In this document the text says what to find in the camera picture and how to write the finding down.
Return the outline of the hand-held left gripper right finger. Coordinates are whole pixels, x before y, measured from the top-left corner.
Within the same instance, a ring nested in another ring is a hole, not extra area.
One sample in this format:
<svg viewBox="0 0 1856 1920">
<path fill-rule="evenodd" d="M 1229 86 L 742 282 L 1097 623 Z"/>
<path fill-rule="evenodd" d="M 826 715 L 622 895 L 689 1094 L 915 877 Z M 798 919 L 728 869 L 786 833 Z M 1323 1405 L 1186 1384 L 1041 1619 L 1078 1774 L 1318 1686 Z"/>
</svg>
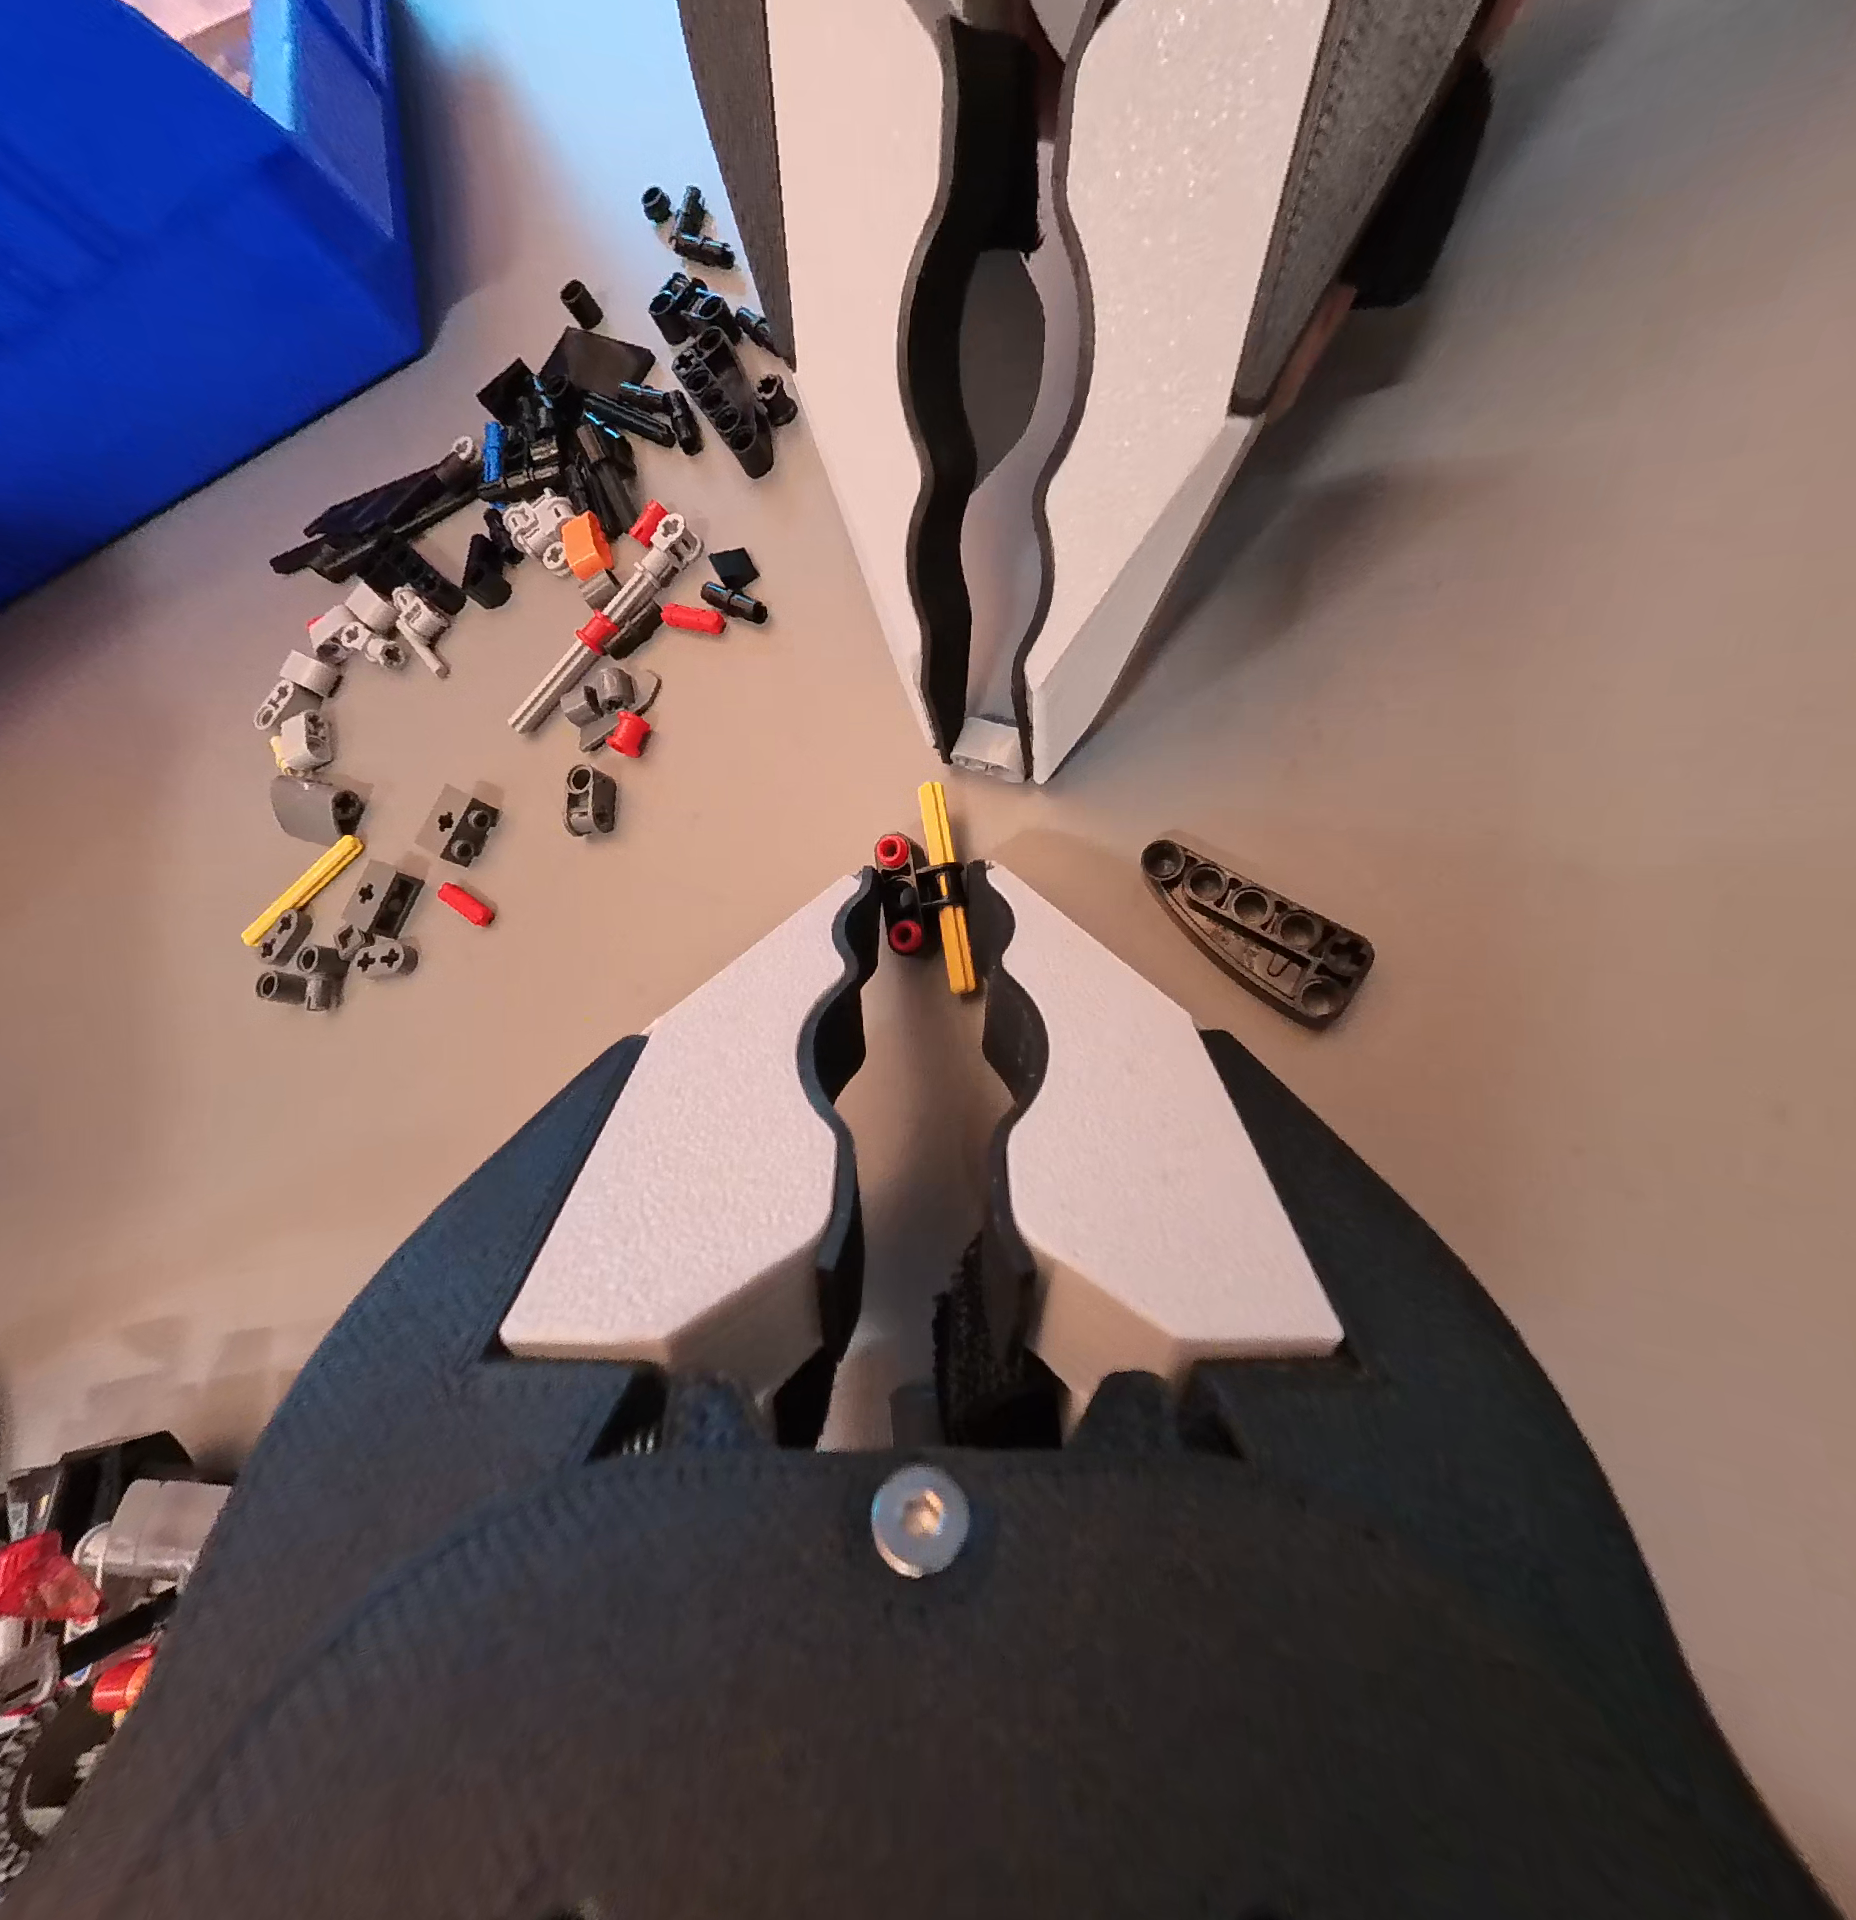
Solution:
<svg viewBox="0 0 1856 1920">
<path fill-rule="evenodd" d="M 1001 862 L 978 866 L 990 1353 L 1072 1427 L 1109 1375 L 1327 1358 L 1344 1325 L 1194 1020 Z"/>
</svg>

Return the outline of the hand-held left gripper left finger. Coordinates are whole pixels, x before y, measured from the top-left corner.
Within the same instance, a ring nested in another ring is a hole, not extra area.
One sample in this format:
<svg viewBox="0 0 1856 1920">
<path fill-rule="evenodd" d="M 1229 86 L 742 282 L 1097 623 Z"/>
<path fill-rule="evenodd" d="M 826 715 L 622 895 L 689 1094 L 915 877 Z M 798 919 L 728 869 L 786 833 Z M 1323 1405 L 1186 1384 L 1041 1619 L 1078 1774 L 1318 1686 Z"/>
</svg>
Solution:
<svg viewBox="0 0 1856 1920">
<path fill-rule="evenodd" d="M 509 1356 L 717 1375 L 783 1445 L 818 1443 L 861 1308 L 837 1099 L 876 946 L 863 866 L 652 1020 L 500 1325 Z"/>
</svg>

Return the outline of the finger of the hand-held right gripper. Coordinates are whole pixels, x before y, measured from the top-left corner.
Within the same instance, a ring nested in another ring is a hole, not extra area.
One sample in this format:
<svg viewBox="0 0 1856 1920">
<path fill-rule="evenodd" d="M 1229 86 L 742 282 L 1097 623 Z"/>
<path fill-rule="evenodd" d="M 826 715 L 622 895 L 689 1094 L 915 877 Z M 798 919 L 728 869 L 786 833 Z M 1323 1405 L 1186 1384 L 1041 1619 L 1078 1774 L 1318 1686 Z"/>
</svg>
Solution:
<svg viewBox="0 0 1856 1920">
<path fill-rule="evenodd" d="M 894 667 L 923 733 L 908 533 L 922 455 L 903 404 L 903 305 L 940 191 L 942 66 L 956 3 L 771 3 L 774 130 L 794 385 Z"/>
<path fill-rule="evenodd" d="M 1070 43 L 1056 219 L 1081 345 L 1014 653 L 1034 782 L 1108 704 L 1256 437 L 1234 379 L 1327 20 L 1327 3 L 1116 3 Z"/>
</svg>

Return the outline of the small black lego connector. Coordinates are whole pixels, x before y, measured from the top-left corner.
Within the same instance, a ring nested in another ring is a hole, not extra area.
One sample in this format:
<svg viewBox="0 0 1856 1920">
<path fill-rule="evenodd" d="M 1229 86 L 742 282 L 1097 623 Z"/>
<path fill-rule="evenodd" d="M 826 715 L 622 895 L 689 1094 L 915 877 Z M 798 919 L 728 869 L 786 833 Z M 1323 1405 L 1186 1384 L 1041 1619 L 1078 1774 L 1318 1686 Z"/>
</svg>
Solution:
<svg viewBox="0 0 1856 1920">
<path fill-rule="evenodd" d="M 933 957 L 940 952 L 940 932 L 935 924 L 935 913 L 923 913 L 922 896 L 915 889 L 919 869 L 926 862 L 923 848 L 915 841 L 915 869 L 908 876 L 885 876 L 876 869 L 876 899 L 883 911 L 883 932 L 894 919 L 922 919 L 926 924 L 926 941 L 929 950 L 919 957 Z"/>
</svg>

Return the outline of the pile of lego pieces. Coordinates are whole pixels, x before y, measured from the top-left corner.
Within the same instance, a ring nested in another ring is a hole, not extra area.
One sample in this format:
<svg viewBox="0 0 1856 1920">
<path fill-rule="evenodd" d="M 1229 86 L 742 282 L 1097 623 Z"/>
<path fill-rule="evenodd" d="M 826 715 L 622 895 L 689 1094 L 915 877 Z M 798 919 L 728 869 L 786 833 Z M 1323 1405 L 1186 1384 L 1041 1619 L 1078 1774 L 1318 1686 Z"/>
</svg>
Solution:
<svg viewBox="0 0 1856 1920">
<path fill-rule="evenodd" d="M 724 637 L 731 623 L 771 621 L 750 555 L 711 549 L 686 509 L 646 496 L 638 448 L 696 457 L 717 444 L 746 477 L 765 477 L 775 431 L 798 419 L 798 404 L 746 352 L 783 361 L 786 349 L 759 311 L 704 276 L 731 275 L 738 257 L 702 187 L 678 198 L 650 187 L 641 215 L 678 257 L 646 305 L 671 349 L 667 385 L 656 385 L 656 352 L 608 334 L 591 291 L 565 282 L 567 330 L 539 367 L 512 360 L 479 386 L 479 437 L 325 504 L 268 563 L 283 579 L 313 573 L 339 601 L 306 621 L 254 708 L 273 760 L 273 823 L 317 848 L 243 929 L 262 1000 L 325 1011 L 349 976 L 410 973 L 410 915 L 428 895 L 467 924 L 493 922 L 490 902 L 462 880 L 501 821 L 490 789 L 445 784 L 408 862 L 368 855 L 368 789 L 334 770 L 332 704 L 349 670 L 421 663 L 445 681 L 442 645 L 467 610 L 505 610 L 528 575 L 574 588 L 579 630 L 508 727 L 521 737 L 552 722 L 574 733 L 558 821 L 567 837 L 601 841 L 619 818 L 615 760 L 641 756 L 652 737 L 660 681 L 632 655 L 660 630 Z"/>
</svg>

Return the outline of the partly built lego car model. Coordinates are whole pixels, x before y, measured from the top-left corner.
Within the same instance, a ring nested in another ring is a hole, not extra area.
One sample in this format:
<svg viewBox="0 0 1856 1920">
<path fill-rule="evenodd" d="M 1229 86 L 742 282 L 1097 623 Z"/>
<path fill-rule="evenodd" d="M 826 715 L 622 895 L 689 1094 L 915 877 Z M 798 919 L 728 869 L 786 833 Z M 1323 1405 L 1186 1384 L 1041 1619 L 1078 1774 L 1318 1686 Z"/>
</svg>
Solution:
<svg viewBox="0 0 1856 1920">
<path fill-rule="evenodd" d="M 0 1490 L 0 1892 L 95 1774 L 151 1677 L 227 1487 L 171 1430 Z"/>
</svg>

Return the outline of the person's right hand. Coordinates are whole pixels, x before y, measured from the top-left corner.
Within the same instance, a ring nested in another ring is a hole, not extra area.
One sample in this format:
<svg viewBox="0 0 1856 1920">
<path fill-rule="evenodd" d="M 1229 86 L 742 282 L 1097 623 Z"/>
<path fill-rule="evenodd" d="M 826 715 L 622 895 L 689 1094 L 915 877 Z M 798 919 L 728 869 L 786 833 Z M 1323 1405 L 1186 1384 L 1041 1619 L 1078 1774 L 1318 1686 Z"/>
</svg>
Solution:
<svg viewBox="0 0 1856 1920">
<path fill-rule="evenodd" d="M 1347 279 L 1330 282 L 1330 289 L 1321 294 L 1307 324 L 1299 330 L 1296 343 L 1289 352 L 1274 386 L 1270 389 L 1270 397 L 1267 397 L 1267 405 L 1260 415 L 1267 426 L 1281 419 L 1293 405 L 1293 400 L 1299 397 L 1310 374 L 1315 371 L 1318 360 L 1330 349 L 1330 339 L 1338 334 L 1338 330 L 1348 317 L 1355 300 L 1356 300 L 1356 289 L 1348 286 Z"/>
</svg>

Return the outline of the blue plastic bin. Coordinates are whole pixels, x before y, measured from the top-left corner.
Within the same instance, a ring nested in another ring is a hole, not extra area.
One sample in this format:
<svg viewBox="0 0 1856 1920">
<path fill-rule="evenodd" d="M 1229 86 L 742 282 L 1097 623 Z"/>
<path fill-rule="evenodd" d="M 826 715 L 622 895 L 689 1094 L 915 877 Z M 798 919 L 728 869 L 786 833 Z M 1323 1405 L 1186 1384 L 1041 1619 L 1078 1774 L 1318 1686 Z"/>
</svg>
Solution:
<svg viewBox="0 0 1856 1920">
<path fill-rule="evenodd" d="M 0 610 L 421 352 L 386 3 L 0 3 Z"/>
</svg>

